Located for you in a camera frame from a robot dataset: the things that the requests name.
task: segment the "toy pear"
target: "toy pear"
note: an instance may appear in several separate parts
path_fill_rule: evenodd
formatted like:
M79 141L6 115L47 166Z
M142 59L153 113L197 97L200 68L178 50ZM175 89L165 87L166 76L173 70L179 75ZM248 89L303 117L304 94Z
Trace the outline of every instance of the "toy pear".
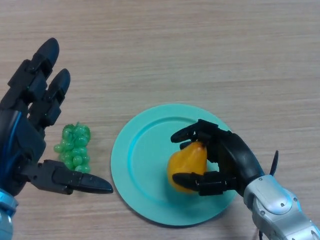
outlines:
M207 171L207 148L199 141L192 142L184 149L175 152L167 164L167 177L170 185L178 192L192 194L194 191L184 188L173 181L173 174L196 173L203 175Z

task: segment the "plate rim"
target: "plate rim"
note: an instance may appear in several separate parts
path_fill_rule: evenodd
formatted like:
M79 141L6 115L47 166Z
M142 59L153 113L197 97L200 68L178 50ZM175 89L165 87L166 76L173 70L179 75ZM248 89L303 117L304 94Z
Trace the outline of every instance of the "plate rim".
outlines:
M122 201L126 204L127 207L129 207L132 211L134 211L134 213L138 214L139 216L143 217L144 219L148 220L148 221L151 221L153 223L156 223L156 224L160 224L160 225L165 225L165 226L174 226L174 227L187 227L187 226L194 226L194 225L198 225L198 224L201 224L201 223L204 223L216 216L218 216L219 214L221 214L222 212L225 211L226 208L229 207L229 205L234 201L237 193L236 191L233 191L233 190L230 190L228 192L226 192L224 194L224 196L226 197L227 199L227 203L224 205L224 207L221 207L219 209L219 211L217 211L216 214L212 214L211 217L207 217L201 221L194 221L194 222L189 222L189 223L186 223L186 222L181 222L181 223L168 223L167 221L163 221L163 220L160 220L160 219L155 219L153 216L154 214L151 214L152 216L150 216L150 214L148 214L148 211L147 210L143 210L141 207L138 207L137 204L135 204L134 202L136 202L135 200L131 200L132 198L128 197L127 194L125 194L126 190L124 188L126 188L125 186L123 186L121 180L119 180L119 174L117 175L115 172L115 166L117 166L117 164L115 164L115 161L116 161L116 155L119 155L119 151L117 151L117 149L119 148L119 145L121 145L121 141L123 136L126 136L126 132L128 130L130 130L130 127L131 125L133 125L135 122L139 123L139 120L140 119L143 119L143 117L146 115L146 114L149 114L150 112L152 111L158 111L158 114L160 116L163 116L163 118L167 117L167 116L164 116L163 115L163 110L166 109L166 108L178 108L180 109L185 109L185 110L193 110L193 111L197 111L198 112L198 115L206 115L207 117L195 117L193 118L195 121L197 121L199 118L206 118L208 119L208 116L210 116L210 120L213 121L213 122L218 122L219 123L219 127L222 127L223 129L226 129L226 130L230 130L230 127L226 125L226 123L224 123L220 118L218 118L217 116L215 116L214 114L212 114L211 112L201 108L201 107L198 107L198 106L195 106L195 105L190 105L190 104L183 104L183 103L166 103L166 104L160 104L160 105L156 105L156 106L153 106L153 107L150 107L150 108L147 108L143 111L141 111L140 113L138 113L137 115L135 115L134 117L132 117L129 121L127 121L124 126L122 127L122 129L120 130L120 132L118 133L115 141L114 141L114 144L113 144L113 147L112 147L112 151L111 151L111 156L110 156L110 173L111 173L111 177L112 177L112 180L113 180L113 183L114 183L114 186L115 186L115 190L117 191L117 193L119 194L120 198L122 199ZM149 122L147 123L142 123L143 121L140 121L140 125L141 128L143 128L145 125L147 125ZM137 129L136 130L136 134L139 133L141 131L141 129ZM131 135L130 138L131 139L134 139L136 136L135 135ZM129 141L126 145L126 147L121 147L122 149L125 149L123 150L122 152L126 152L126 155L128 155L128 151L127 149L129 148L129 146L132 144L132 141ZM135 185L133 182L127 182L128 186L130 185ZM143 199L146 199L146 197L144 197L143 193L140 194L140 196L136 196L136 197L140 197L140 198L143 198Z

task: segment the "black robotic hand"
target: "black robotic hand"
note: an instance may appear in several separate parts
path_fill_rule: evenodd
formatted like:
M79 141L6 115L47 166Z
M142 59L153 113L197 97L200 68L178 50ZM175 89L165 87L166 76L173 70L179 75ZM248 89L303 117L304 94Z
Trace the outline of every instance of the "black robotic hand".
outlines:
M47 84L59 51L55 38L47 40L31 60L22 62L0 102L0 189L12 196L18 195L26 182L67 195L73 190L113 192L106 180L71 171L62 162L38 163L46 148L45 129L58 119L71 81L69 71L63 69Z
M198 192L200 196L221 195L235 190L244 196L245 188L253 180L265 175L257 158L246 143L235 133L225 131L218 125L199 119L171 136L171 142L181 143L180 149L193 141L202 142L207 149L207 159L217 163L219 171L196 173L176 173L173 181L187 189ZM278 162L276 151L270 174L273 175Z

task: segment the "grape bunch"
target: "grape bunch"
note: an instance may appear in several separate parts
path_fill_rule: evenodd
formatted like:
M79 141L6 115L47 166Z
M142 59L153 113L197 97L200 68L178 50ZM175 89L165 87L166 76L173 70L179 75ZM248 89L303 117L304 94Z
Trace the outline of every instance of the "grape bunch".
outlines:
M61 142L53 147L53 150L59 154L59 160L66 167L73 171L89 173L90 157L88 155L87 145L91 134L88 126L80 124L66 125L62 130Z

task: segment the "wood grain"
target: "wood grain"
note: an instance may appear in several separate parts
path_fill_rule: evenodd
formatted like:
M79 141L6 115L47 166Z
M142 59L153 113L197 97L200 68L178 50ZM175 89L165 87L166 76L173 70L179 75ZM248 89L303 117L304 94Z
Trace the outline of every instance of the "wood grain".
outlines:
M92 172L112 181L110 154L122 127L164 103L207 109L252 148L320 225L320 2L317 0L2 0L0 96L24 59L50 37L72 83L42 159L64 125L93 132ZM17 197L14 240L251 240L238 197L197 227L167 229L136 216L117 194Z

